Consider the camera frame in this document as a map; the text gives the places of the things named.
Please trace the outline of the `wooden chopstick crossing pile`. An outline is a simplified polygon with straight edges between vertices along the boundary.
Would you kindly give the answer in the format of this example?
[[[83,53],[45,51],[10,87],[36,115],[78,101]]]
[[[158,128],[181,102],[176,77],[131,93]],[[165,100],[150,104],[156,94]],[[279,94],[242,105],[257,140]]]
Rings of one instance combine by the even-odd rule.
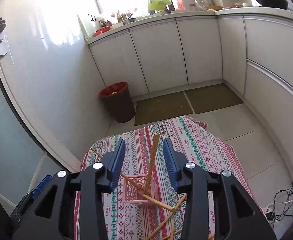
[[[159,224],[159,226],[155,228],[155,230],[148,237],[146,237],[146,240],[151,239],[153,235],[155,235],[166,224],[166,222],[170,219],[170,217],[179,209],[181,204],[184,202],[186,196],[187,194],[185,193],[182,196],[182,198],[179,200],[179,202],[176,204],[173,211],[170,211],[170,214],[168,214],[167,217],[165,217],[165,219]]]

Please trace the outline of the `light wooden chopstick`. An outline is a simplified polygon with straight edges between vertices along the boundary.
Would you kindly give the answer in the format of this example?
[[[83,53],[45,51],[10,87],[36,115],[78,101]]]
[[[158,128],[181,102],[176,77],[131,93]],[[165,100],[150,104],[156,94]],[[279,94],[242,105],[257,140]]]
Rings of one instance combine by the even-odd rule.
[[[153,136],[153,145],[151,149],[151,156],[150,156],[150,165],[148,169],[147,179],[146,179],[146,185],[144,187],[144,194],[148,195],[151,177],[152,177],[152,169],[155,162],[156,152],[157,152],[157,146],[159,142],[159,134],[155,134]]]

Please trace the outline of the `white kitchen cabinets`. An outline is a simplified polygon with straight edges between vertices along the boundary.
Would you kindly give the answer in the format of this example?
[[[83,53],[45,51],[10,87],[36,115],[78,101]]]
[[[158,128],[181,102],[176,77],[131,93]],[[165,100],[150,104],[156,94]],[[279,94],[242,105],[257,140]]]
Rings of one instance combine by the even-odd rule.
[[[293,12],[179,12],[122,25],[87,42],[106,85],[133,96],[224,80],[266,120],[293,167]]]

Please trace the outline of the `pink perforated utensil holder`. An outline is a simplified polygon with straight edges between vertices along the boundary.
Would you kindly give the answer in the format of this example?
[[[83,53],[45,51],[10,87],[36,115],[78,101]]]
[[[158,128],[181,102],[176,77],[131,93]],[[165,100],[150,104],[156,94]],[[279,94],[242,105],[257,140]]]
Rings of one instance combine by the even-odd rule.
[[[147,174],[129,176],[129,179],[131,179],[135,184],[128,181],[127,179],[123,179],[123,202],[134,206],[155,205],[154,202],[142,196],[144,187],[146,185]],[[153,177],[151,177],[148,196],[155,200],[159,200],[158,184]]]

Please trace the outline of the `olive floor mat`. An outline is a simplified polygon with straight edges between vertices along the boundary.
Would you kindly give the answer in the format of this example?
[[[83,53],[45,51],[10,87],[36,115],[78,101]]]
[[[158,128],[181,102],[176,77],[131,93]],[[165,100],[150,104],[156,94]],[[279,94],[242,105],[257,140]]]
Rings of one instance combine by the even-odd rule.
[[[224,83],[189,89],[138,101],[135,125],[193,113],[207,113],[242,103],[243,101]]]

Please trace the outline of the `red-rimmed brown trash bin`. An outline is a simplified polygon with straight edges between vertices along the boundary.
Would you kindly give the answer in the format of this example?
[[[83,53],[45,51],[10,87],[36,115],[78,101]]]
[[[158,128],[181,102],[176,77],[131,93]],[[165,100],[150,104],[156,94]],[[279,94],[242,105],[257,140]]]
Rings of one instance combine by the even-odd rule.
[[[127,82],[110,85],[99,92],[99,98],[118,123],[130,121],[136,114]]]

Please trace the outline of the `white power strip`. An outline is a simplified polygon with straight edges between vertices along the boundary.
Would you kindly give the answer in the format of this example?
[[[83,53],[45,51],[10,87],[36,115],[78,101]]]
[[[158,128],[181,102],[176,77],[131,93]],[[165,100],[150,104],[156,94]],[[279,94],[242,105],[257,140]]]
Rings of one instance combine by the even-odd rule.
[[[267,205],[266,207],[263,207],[262,211],[264,215],[267,215],[268,213],[274,213],[275,207],[276,207],[276,203],[271,203]]]

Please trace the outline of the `yellow-green plastic bag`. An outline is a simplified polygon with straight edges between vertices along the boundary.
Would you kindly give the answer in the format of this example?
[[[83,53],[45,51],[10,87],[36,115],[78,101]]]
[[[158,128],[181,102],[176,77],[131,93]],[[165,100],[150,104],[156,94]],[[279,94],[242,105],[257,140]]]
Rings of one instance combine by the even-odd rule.
[[[171,0],[148,0],[148,13],[154,14],[157,11],[166,10],[167,5],[172,5]]]

